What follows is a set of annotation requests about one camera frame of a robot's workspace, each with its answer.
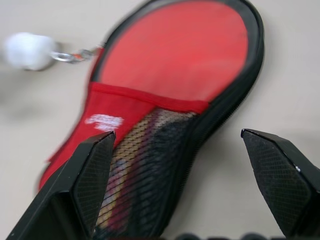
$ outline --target beige table surface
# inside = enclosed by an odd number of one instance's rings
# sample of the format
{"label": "beige table surface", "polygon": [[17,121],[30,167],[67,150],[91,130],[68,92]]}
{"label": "beige table surface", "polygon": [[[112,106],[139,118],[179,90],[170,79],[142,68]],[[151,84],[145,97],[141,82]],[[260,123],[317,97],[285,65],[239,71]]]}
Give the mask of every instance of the beige table surface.
{"label": "beige table surface", "polygon": [[[48,35],[68,51],[90,48],[141,0],[0,0],[0,42],[16,32]],[[265,25],[261,75],[238,111],[197,155],[164,232],[170,239],[279,236],[257,187],[242,128],[290,139],[320,166],[320,1],[252,0]],[[90,62],[18,71],[0,61],[0,239],[36,193],[46,159],[77,121]]]}

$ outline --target keychain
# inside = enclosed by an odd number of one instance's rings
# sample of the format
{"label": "keychain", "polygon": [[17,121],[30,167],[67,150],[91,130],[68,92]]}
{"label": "keychain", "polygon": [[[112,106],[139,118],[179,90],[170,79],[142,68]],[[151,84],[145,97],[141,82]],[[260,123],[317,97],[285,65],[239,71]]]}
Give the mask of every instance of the keychain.
{"label": "keychain", "polygon": [[90,60],[102,48],[81,49],[76,53],[60,52],[59,45],[48,36],[29,32],[19,32],[10,36],[4,43],[6,61],[14,68],[40,71],[55,61],[76,64]]}

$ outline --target metal chain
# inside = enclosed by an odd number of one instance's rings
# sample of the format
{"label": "metal chain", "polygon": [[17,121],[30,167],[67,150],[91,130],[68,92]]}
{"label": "metal chain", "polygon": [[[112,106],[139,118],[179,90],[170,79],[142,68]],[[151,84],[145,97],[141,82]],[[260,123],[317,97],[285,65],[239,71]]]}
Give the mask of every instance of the metal chain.
{"label": "metal chain", "polygon": [[95,56],[98,53],[99,49],[102,49],[102,48],[103,48],[102,46],[97,45],[91,50],[81,49],[76,53],[63,53],[63,52],[53,51],[51,52],[51,57],[60,62],[77,64],[83,61],[90,60],[93,56]]}

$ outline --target white printed logo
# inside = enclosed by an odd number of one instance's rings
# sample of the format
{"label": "white printed logo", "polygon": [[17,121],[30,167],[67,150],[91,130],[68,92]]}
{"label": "white printed logo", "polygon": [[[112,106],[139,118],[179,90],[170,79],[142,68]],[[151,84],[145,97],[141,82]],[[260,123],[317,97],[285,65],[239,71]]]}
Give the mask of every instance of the white printed logo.
{"label": "white printed logo", "polygon": [[123,122],[124,119],[122,117],[109,116],[105,114],[94,114],[84,121],[85,124],[96,123],[94,128],[104,132],[117,129]]}

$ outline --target white ball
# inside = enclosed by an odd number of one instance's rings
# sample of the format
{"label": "white ball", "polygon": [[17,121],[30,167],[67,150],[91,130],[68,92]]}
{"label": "white ball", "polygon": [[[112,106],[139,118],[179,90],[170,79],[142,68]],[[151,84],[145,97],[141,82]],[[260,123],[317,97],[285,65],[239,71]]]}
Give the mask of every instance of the white ball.
{"label": "white ball", "polygon": [[48,36],[19,32],[4,43],[5,57],[17,69],[39,71],[54,61],[51,52],[58,51],[58,44]]}

